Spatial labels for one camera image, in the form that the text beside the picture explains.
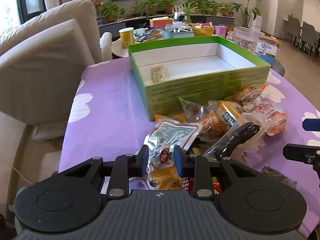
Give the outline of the orange box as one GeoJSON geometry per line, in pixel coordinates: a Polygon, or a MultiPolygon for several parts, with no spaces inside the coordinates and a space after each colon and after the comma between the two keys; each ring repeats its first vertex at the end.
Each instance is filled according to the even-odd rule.
{"type": "Polygon", "coordinates": [[[155,27],[156,29],[163,29],[166,27],[167,24],[172,24],[173,19],[169,18],[168,16],[165,16],[149,19],[149,22],[150,27],[155,27]]]}

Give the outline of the yellow bread snack packet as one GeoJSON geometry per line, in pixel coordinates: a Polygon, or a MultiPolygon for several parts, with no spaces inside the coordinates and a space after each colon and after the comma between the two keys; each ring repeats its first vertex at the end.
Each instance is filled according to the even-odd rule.
{"type": "Polygon", "coordinates": [[[218,102],[215,114],[225,128],[230,129],[244,112],[244,108],[238,103],[221,100],[218,102]]]}

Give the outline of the small beige snack packet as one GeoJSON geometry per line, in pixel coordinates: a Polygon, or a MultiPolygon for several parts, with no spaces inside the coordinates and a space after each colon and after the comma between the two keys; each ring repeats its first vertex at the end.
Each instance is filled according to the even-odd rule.
{"type": "Polygon", "coordinates": [[[164,74],[162,71],[162,66],[156,66],[151,68],[151,75],[153,84],[164,82],[164,74]]]}

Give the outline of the clear brown snack packet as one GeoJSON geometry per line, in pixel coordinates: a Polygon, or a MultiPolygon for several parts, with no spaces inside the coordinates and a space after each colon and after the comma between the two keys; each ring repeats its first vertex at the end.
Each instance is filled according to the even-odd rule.
{"type": "Polygon", "coordinates": [[[227,132],[227,126],[217,118],[212,108],[187,101],[181,97],[179,100],[187,121],[202,125],[202,131],[199,133],[202,141],[217,141],[227,132]]]}

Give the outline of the light blue storage basket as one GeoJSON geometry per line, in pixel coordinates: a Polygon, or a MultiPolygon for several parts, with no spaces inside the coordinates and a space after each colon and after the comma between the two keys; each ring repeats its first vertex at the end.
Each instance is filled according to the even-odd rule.
{"type": "Polygon", "coordinates": [[[185,38],[185,37],[194,37],[195,34],[193,31],[180,31],[174,32],[169,29],[161,29],[161,34],[165,39],[173,39],[173,38],[185,38]]]}

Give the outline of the purple floral tablecloth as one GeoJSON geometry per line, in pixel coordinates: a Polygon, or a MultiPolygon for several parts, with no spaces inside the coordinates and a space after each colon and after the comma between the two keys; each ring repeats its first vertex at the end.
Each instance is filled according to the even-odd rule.
{"type": "MultiPolygon", "coordinates": [[[[318,118],[319,111],[275,71],[270,71],[267,94],[261,99],[277,104],[287,114],[287,124],[281,133],[267,137],[262,148],[249,152],[247,163],[256,170],[271,167],[297,182],[297,190],[308,205],[300,232],[308,236],[319,223],[319,178],[311,165],[285,159],[283,147],[319,145],[319,134],[302,128],[303,120],[318,118]]],[[[59,169],[64,171],[92,157],[110,161],[135,154],[153,128],[129,59],[89,66],[74,98],[59,169]]]]}

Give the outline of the orange small snack packet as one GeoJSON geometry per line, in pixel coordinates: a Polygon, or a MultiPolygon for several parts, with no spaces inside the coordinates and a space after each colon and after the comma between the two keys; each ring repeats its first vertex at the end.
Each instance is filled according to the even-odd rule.
{"type": "Polygon", "coordinates": [[[150,179],[155,184],[157,190],[182,189],[182,178],[178,176],[175,166],[151,171],[150,179]]]}

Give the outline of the white red snack packet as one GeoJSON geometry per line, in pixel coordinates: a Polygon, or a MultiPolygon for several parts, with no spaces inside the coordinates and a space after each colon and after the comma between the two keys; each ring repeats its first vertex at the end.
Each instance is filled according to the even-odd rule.
{"type": "Polygon", "coordinates": [[[154,129],[144,139],[144,145],[149,147],[146,183],[150,189],[156,189],[151,172],[172,167],[174,147],[189,150],[202,130],[202,124],[196,122],[181,123],[169,118],[161,118],[156,122],[154,129]]]}

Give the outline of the dark crinkled snack packet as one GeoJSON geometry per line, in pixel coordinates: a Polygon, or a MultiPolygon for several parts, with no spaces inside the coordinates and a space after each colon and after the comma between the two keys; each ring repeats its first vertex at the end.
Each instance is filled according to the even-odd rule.
{"type": "Polygon", "coordinates": [[[272,169],[268,166],[263,167],[262,174],[269,176],[270,178],[279,181],[293,189],[297,187],[297,182],[294,180],[289,179],[287,176],[283,175],[282,173],[278,172],[275,169],[272,169]]]}

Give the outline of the dark tv cabinet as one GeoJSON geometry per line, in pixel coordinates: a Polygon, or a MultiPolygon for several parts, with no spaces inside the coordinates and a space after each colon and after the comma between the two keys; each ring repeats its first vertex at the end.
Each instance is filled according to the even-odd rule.
{"type": "MultiPolygon", "coordinates": [[[[134,29],[149,27],[151,18],[162,17],[167,15],[155,15],[155,16],[139,16],[133,18],[127,18],[124,20],[118,20],[112,23],[104,23],[99,25],[99,33],[100,37],[105,32],[109,32],[112,35],[112,38],[119,37],[118,31],[123,28],[133,27],[134,29]]],[[[213,15],[191,15],[192,23],[205,23],[212,22],[213,25],[234,25],[234,17],[226,17],[226,16],[213,16],[213,15]]]]}

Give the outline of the black sausage clear packet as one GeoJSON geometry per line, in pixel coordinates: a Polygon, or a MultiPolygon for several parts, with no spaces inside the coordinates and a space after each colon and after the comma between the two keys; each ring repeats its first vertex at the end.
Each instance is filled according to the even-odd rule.
{"type": "Polygon", "coordinates": [[[236,122],[213,146],[202,154],[209,161],[218,162],[232,155],[245,156],[246,151],[256,151],[264,146],[266,125],[257,121],[244,124],[236,122]]]}

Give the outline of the yellow woven basket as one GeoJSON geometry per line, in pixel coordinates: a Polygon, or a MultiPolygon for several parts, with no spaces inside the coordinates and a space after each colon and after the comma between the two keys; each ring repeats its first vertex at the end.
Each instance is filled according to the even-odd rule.
{"type": "Polygon", "coordinates": [[[215,33],[214,27],[208,27],[208,28],[192,27],[192,30],[194,32],[194,36],[212,36],[215,33]]]}

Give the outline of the white blue carton box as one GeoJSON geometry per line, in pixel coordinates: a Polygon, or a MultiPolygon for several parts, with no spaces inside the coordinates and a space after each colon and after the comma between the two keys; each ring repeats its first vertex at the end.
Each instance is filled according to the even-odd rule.
{"type": "Polygon", "coordinates": [[[256,55],[265,55],[269,57],[276,57],[278,46],[266,39],[259,39],[255,49],[256,55]]]}

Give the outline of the pink bun snack packet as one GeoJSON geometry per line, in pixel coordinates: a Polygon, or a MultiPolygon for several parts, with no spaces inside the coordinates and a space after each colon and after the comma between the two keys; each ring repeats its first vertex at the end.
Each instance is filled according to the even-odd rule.
{"type": "Polygon", "coordinates": [[[287,123],[287,114],[274,103],[250,103],[244,106],[253,118],[255,125],[260,125],[269,136],[281,133],[287,123]]]}

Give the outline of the green cardboard box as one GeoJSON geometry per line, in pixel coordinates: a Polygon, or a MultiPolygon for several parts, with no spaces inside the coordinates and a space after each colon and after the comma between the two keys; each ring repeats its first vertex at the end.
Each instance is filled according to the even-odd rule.
{"type": "Polygon", "coordinates": [[[131,70],[149,120],[182,112],[179,97],[204,105],[249,85],[265,84],[270,64],[219,36],[173,38],[128,47],[131,70]],[[164,82],[153,84],[151,68],[164,82]]]}

